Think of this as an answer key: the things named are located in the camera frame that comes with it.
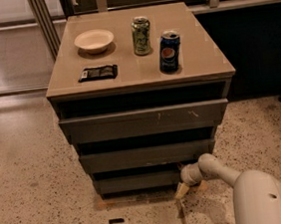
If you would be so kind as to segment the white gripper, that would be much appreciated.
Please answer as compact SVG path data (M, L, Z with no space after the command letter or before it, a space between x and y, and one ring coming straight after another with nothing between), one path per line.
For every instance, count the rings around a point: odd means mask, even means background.
M203 180L203 175L197 163L185 165L181 169L180 178L182 183L179 183L174 195L175 199L181 199L188 192L189 187L199 184Z

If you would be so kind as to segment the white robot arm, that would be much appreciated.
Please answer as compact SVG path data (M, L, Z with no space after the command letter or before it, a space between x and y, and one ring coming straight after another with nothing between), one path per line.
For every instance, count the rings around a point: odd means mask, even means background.
M281 224L281 182L274 176L260 170L237 171L208 153L180 172L176 199L202 180L221 179L233 189L235 224Z

